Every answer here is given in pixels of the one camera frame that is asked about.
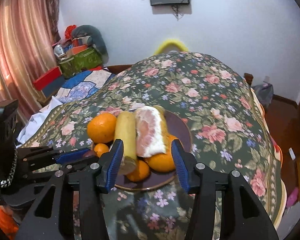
tablecloth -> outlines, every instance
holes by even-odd
[[[118,115],[140,104],[161,105],[182,118],[191,131],[191,153],[197,160],[215,171],[239,170],[276,220],[282,197],[280,163],[269,133],[245,80],[209,55],[173,52],[144,59],[91,97],[58,106],[24,147],[90,147],[86,126],[93,117],[104,112]],[[113,188],[102,199],[110,239],[120,240],[184,239],[194,202],[178,179],[147,192]],[[220,233],[220,212],[217,194],[214,239]],[[75,216],[78,237],[79,223]]]

striped curtain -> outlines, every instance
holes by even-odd
[[[32,82],[56,66],[51,45],[58,39],[53,27],[58,8],[53,6],[59,4],[47,3],[0,0],[0,101],[18,99],[18,119],[23,123],[41,109],[37,100],[42,94]]]

white sheet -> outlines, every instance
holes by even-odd
[[[18,142],[24,144],[29,140],[36,132],[39,130],[40,126],[43,124],[44,120],[47,118],[48,114],[57,106],[62,105],[62,103],[52,96],[52,99],[48,106],[40,110],[39,113],[31,116],[27,125],[21,130],[17,138]]]

green storage box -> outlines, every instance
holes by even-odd
[[[89,70],[102,64],[100,54],[94,48],[87,48],[59,63],[65,78],[71,78],[82,70]]]

wooden floor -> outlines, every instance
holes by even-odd
[[[283,154],[281,178],[289,195],[298,186],[295,161],[292,161],[289,148],[296,157],[300,156],[300,120],[297,109],[285,102],[273,100],[266,113],[270,134],[280,146]]]

